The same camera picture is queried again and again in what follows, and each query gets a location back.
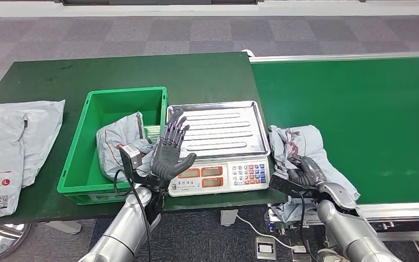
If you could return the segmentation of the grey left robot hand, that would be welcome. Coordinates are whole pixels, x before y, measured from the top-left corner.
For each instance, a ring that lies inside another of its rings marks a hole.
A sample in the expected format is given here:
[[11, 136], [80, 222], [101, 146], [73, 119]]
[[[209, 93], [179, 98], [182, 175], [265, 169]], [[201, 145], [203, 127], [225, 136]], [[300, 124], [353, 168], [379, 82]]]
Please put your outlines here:
[[185, 134], [190, 128], [184, 125], [186, 119], [182, 109], [174, 111], [153, 148], [151, 172], [162, 180], [171, 181], [189, 169], [197, 158], [195, 153], [190, 153], [183, 160], [179, 159]]

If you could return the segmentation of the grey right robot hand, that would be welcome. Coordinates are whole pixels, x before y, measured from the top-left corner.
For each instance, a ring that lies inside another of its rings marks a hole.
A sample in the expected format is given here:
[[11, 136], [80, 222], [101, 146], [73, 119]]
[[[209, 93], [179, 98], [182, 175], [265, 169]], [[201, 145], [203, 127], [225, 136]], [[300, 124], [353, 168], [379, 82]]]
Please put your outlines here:
[[296, 169], [289, 169], [288, 174], [292, 182], [307, 187], [317, 187], [326, 182], [327, 178], [319, 165], [308, 156], [294, 155], [289, 161]]

